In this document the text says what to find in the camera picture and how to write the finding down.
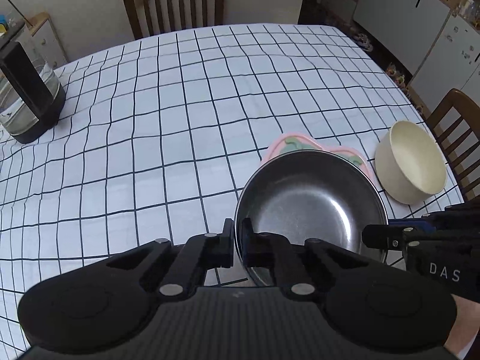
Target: pink tray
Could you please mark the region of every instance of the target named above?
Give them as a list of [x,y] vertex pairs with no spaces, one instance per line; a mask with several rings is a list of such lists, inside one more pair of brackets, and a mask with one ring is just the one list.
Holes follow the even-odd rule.
[[374,182],[374,174],[368,166],[367,161],[365,161],[362,155],[355,149],[346,146],[321,146],[313,138],[300,133],[286,133],[280,135],[278,139],[268,147],[267,153],[263,157],[262,162],[260,162],[260,165],[263,165],[265,162],[280,154],[303,149],[318,149],[325,152],[335,153],[336,155],[350,161],[366,174],[371,182]]

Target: checkered tablecloth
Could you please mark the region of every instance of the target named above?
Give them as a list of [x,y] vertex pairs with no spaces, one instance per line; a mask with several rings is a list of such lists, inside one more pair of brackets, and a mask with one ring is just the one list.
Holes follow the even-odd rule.
[[[332,27],[185,30],[56,73],[67,90],[58,125],[27,145],[1,133],[0,360],[28,348],[16,306],[40,280],[156,238],[182,244],[221,232],[282,132],[353,147],[374,167],[395,121],[426,129],[395,83]],[[444,191],[416,206],[376,187],[390,218],[462,201],[450,169]],[[245,277],[236,259],[206,284]]]

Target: black pitcher base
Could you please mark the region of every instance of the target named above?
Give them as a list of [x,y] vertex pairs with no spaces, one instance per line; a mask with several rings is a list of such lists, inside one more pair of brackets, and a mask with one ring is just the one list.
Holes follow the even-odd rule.
[[65,104],[66,93],[62,85],[58,88],[58,93],[53,99],[53,103],[45,111],[44,121],[39,120],[31,128],[22,134],[14,135],[13,137],[20,143],[30,143],[40,138],[45,132],[56,125],[59,120],[60,112],[62,112]]

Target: glass kettle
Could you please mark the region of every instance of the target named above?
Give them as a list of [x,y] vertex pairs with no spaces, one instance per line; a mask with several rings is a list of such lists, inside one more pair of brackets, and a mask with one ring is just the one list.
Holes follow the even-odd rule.
[[52,128],[65,104],[65,91],[36,49],[24,22],[0,38],[0,124],[20,143]]

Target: bowl rim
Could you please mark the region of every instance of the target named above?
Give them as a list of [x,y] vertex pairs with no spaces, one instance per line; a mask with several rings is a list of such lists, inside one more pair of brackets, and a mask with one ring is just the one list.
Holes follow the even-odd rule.
[[[396,153],[396,150],[394,149],[394,145],[393,145],[393,142],[392,142],[392,135],[393,135],[393,132],[394,132],[394,128],[395,128],[395,126],[398,126],[398,125],[408,125],[411,128],[416,129],[416,131],[418,131],[420,134],[423,134],[424,136],[426,136],[428,138],[429,142],[431,142],[431,144],[433,145],[433,147],[435,147],[434,150],[436,151],[436,154],[438,154],[438,158],[441,160],[441,162],[443,164],[443,169],[444,169],[442,186],[438,190],[435,190],[435,192],[427,191],[424,188],[417,185],[416,183],[414,183],[412,181],[412,179],[405,173],[404,169],[400,166],[400,163],[398,162],[398,158],[397,158],[397,153]],[[436,195],[437,193],[439,193],[445,187],[445,183],[447,181],[447,169],[446,169],[445,162],[443,161],[443,153],[442,153],[442,150],[440,149],[440,146],[438,145],[438,143],[435,141],[435,139],[433,139],[428,134],[428,132],[426,132],[423,128],[421,128],[416,123],[411,122],[410,120],[399,120],[399,121],[393,123],[393,126],[390,128],[390,130],[388,130],[388,140],[390,142],[390,148],[392,150],[392,154],[393,154],[393,157],[395,158],[395,163],[397,164],[398,169],[400,169],[403,176],[405,176],[405,178],[409,181],[409,183],[412,186],[414,186],[414,188],[416,188],[420,192],[425,193],[426,195],[433,196],[433,195]]]
[[[238,256],[238,259],[240,260],[240,263],[241,263],[241,266],[243,268],[243,270],[247,273],[248,277],[250,280],[252,280],[256,285],[258,285],[259,281],[256,280],[256,278],[252,275],[252,269],[253,268],[245,268],[245,266],[243,265],[243,260],[242,260],[242,254],[240,253],[240,242],[238,240],[238,226],[237,226],[237,221],[238,221],[238,212],[239,212],[239,206],[240,206],[240,202],[242,201],[242,197],[247,189],[247,187],[249,186],[249,184],[252,182],[253,178],[265,167],[268,166],[268,164],[270,164],[271,162],[273,161],[278,161],[280,158],[283,158],[287,155],[298,155],[299,153],[302,153],[302,152],[311,152],[311,153],[315,153],[315,155],[330,155],[330,156],[333,156],[333,157],[337,157],[339,158],[341,161],[345,162],[348,164],[348,166],[350,167],[353,167],[355,169],[356,172],[360,173],[361,176],[363,178],[365,178],[367,180],[367,182],[371,185],[371,187],[373,188],[373,190],[376,192],[376,194],[378,195],[378,201],[380,202],[380,211],[381,211],[381,214],[383,216],[383,219],[385,221],[385,225],[388,224],[388,214],[387,214],[387,210],[386,210],[386,207],[385,207],[385,204],[383,202],[383,199],[382,197],[380,196],[380,193],[377,191],[377,188],[375,186],[375,184],[373,183],[373,181],[371,181],[368,176],[363,173],[363,171],[361,171],[361,169],[358,169],[354,164],[352,164],[350,161],[348,161],[347,159],[335,154],[335,153],[332,153],[330,151],[324,151],[324,150],[318,150],[318,149],[302,149],[302,150],[295,150],[295,151],[288,151],[287,153],[283,153],[283,154],[280,154],[278,156],[275,156],[271,159],[269,159],[267,162],[265,162],[264,164],[262,164],[260,167],[258,167],[258,169],[250,176],[250,178],[248,179],[248,181],[245,183],[245,186],[243,187],[242,191],[241,191],[241,194],[240,196],[238,197],[238,201],[237,201],[237,206],[235,207],[235,214],[234,214],[234,217],[233,217],[233,239],[234,239],[234,247],[235,247],[235,251],[237,253],[237,256]],[[385,259],[385,254],[386,254],[386,251],[382,251],[382,261]]]

